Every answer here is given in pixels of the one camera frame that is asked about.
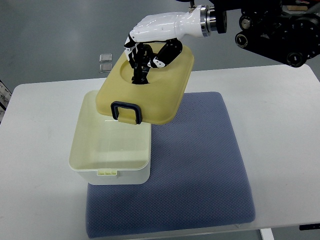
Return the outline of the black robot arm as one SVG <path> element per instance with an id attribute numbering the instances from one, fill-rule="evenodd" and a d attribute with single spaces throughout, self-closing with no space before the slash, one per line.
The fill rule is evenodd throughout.
<path id="1" fill-rule="evenodd" d="M 238 47 L 298 68 L 320 54 L 320 2 L 315 0 L 213 0 L 211 6 L 195 6 L 200 28 L 210 32 L 227 31 L 227 11 L 241 10 L 241 32 L 235 36 Z"/>

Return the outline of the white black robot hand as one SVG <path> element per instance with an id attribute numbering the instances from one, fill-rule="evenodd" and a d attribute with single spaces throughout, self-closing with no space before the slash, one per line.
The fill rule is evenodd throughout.
<path id="1" fill-rule="evenodd" d="M 133 69 L 132 83 L 148 84 L 150 69 L 168 66 L 183 50 L 184 36 L 208 37 L 216 31 L 214 7 L 198 5 L 188 12 L 167 12 L 144 17 L 129 32 L 124 53 Z"/>

